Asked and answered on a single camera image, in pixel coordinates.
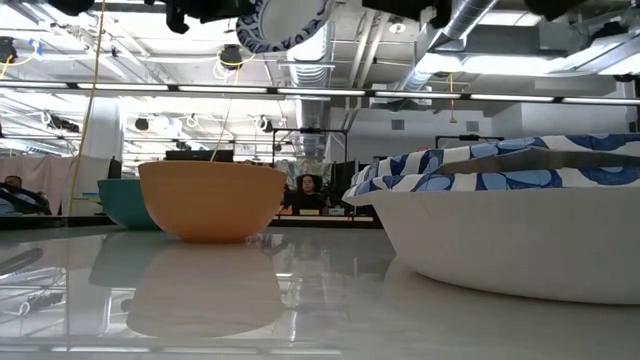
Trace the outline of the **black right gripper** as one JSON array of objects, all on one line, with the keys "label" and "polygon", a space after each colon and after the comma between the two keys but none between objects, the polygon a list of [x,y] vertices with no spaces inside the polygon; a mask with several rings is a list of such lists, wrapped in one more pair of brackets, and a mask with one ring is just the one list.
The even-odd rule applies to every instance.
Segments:
[{"label": "black right gripper", "polygon": [[435,10],[435,17],[429,21],[435,29],[445,27],[452,12],[452,0],[362,0],[366,8],[419,21],[421,12],[429,7]]}]

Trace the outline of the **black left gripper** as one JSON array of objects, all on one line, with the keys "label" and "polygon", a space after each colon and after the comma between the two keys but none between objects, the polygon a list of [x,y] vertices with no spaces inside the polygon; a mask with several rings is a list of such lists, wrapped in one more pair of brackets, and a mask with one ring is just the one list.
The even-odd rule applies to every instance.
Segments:
[{"label": "black left gripper", "polygon": [[223,19],[237,18],[254,13],[255,5],[250,0],[164,0],[166,25],[175,33],[189,30],[186,17],[197,19],[201,24]]}]

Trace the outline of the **orange bowl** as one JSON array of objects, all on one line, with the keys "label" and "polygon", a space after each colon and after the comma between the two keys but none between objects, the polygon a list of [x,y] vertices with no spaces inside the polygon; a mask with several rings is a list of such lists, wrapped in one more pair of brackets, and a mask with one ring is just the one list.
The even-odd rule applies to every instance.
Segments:
[{"label": "orange bowl", "polygon": [[273,168],[204,161],[148,162],[139,175],[152,220],[191,243],[237,243],[262,232],[287,179]]}]

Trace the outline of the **green bowl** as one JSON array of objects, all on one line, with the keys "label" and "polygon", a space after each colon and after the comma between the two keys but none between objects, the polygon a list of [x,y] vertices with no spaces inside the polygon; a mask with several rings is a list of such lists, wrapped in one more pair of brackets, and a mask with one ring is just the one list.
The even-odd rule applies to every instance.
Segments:
[{"label": "green bowl", "polygon": [[97,182],[102,211],[129,230],[158,230],[142,195],[139,179],[103,179]]}]

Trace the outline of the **white blue-patterned bottom bowl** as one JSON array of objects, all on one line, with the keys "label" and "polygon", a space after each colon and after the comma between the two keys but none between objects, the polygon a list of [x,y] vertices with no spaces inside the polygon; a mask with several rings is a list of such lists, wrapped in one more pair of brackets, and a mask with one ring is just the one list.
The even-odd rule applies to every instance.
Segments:
[{"label": "white blue-patterned bottom bowl", "polygon": [[441,282],[568,302],[640,305],[640,168],[388,175],[372,206],[398,258]]}]

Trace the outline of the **black ceiling-mounted device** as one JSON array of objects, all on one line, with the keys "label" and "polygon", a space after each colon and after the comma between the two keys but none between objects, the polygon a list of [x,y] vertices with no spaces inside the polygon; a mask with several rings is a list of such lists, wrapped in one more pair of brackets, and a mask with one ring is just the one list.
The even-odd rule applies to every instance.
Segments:
[{"label": "black ceiling-mounted device", "polygon": [[225,44],[218,55],[218,61],[227,70],[241,67],[243,57],[240,52],[240,46],[237,44]]}]

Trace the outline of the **long ceiling light strip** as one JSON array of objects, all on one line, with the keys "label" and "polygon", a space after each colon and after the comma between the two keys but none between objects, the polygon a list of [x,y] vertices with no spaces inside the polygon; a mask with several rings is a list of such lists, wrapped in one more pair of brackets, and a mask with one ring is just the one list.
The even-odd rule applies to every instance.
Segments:
[{"label": "long ceiling light strip", "polygon": [[594,106],[640,106],[638,98],[511,95],[459,92],[410,92],[372,89],[258,87],[180,84],[65,83],[53,81],[0,80],[0,90],[43,93],[89,94],[103,96],[224,97],[266,98],[269,100],[320,95],[336,98],[376,98],[389,100],[452,100],[471,102],[543,103]]}]

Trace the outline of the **black monitor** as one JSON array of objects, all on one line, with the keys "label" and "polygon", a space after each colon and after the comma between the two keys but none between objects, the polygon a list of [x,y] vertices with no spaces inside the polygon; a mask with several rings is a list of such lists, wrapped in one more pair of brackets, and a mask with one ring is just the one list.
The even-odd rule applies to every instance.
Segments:
[{"label": "black monitor", "polygon": [[164,159],[166,161],[214,161],[214,162],[234,162],[233,150],[189,150],[189,151],[167,151]]}]

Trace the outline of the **white pillar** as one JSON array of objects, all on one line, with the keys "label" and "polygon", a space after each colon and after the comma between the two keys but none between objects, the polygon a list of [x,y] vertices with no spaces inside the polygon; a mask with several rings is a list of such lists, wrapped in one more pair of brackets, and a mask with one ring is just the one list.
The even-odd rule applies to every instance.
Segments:
[{"label": "white pillar", "polygon": [[79,157],[73,214],[93,215],[99,206],[89,200],[98,193],[97,182],[109,176],[111,160],[122,161],[126,114],[117,98],[93,99],[85,122],[86,136]]}]

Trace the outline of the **person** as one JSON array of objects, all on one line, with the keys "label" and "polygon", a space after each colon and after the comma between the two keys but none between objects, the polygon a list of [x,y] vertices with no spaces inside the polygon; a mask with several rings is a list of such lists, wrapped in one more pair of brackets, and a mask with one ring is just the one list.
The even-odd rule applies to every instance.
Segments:
[{"label": "person", "polygon": [[7,176],[0,182],[0,215],[50,215],[49,202],[40,193],[22,187],[22,178]]},{"label": "person", "polygon": [[292,198],[292,214],[327,215],[327,200],[321,193],[322,179],[318,175],[304,174],[296,179],[296,190]]}]

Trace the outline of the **pink cloth partition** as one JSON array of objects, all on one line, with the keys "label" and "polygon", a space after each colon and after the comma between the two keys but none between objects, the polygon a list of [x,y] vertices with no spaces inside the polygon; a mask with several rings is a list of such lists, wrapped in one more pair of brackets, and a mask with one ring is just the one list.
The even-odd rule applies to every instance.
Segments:
[{"label": "pink cloth partition", "polygon": [[46,195],[52,214],[57,215],[72,165],[72,157],[0,157],[0,181],[6,176],[19,176],[23,188]]}]

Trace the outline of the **silver ventilation duct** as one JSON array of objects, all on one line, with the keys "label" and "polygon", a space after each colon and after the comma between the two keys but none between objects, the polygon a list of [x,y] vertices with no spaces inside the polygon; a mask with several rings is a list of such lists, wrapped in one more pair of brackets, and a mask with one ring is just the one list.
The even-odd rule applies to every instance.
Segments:
[{"label": "silver ventilation duct", "polygon": [[[327,88],[330,82],[332,60],[331,36],[333,25],[323,26],[314,36],[287,52],[291,84],[302,88]],[[296,123],[302,129],[328,129],[330,127],[331,98],[306,95],[295,100]],[[325,133],[297,134],[296,142],[305,157],[323,157],[326,145]]]},{"label": "silver ventilation duct", "polygon": [[416,41],[415,61],[396,90],[420,91],[444,62],[436,51],[461,52],[466,47],[467,36],[499,0],[443,0],[447,6],[437,10],[437,16],[424,24]]}]

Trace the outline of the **black metal stand frame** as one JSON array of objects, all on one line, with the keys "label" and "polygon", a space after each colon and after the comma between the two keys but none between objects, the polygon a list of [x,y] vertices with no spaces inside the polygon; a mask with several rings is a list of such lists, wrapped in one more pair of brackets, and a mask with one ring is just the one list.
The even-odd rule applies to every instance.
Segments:
[{"label": "black metal stand frame", "polygon": [[494,137],[494,136],[480,136],[477,134],[466,134],[466,135],[457,135],[457,136],[453,136],[453,135],[437,135],[435,136],[435,148],[442,148],[443,146],[440,145],[440,142],[442,140],[457,140],[459,142],[478,142],[478,141],[485,141],[485,142],[490,142],[490,141],[503,141],[505,140],[504,137]]},{"label": "black metal stand frame", "polygon": [[[276,135],[278,132],[286,132],[286,135],[283,136],[282,138],[280,138],[279,140],[276,140]],[[342,148],[343,148],[343,162],[346,163],[348,161],[348,131],[347,130],[340,130],[340,129],[323,129],[323,128],[314,128],[314,127],[302,127],[302,128],[283,128],[283,127],[274,127],[271,131],[271,167],[275,168],[276,167],[276,145],[280,144],[283,140],[285,140],[287,137],[289,137],[291,134],[293,133],[298,133],[302,136],[303,138],[303,142],[302,145],[304,147],[303,150],[303,157],[301,158],[302,161],[304,162],[316,162],[316,163],[322,163],[325,159],[324,155],[321,154],[320,156],[318,156],[317,154],[313,153],[313,154],[308,154],[307,150],[305,149],[305,147],[307,146],[307,144],[304,142],[304,139],[306,137],[313,137],[313,136],[320,136],[320,135],[327,135],[327,134],[341,134],[342,137],[339,138],[342,140]]]}]

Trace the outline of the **black metal table frame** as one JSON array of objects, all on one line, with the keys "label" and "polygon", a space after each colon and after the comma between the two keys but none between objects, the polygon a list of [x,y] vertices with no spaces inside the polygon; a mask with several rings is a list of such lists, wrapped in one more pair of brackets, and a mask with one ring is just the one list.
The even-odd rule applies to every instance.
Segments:
[{"label": "black metal table frame", "polygon": [[[35,230],[64,227],[113,226],[107,216],[4,216],[0,217],[0,230]],[[276,216],[269,227],[382,229],[374,217],[339,216]]]}]

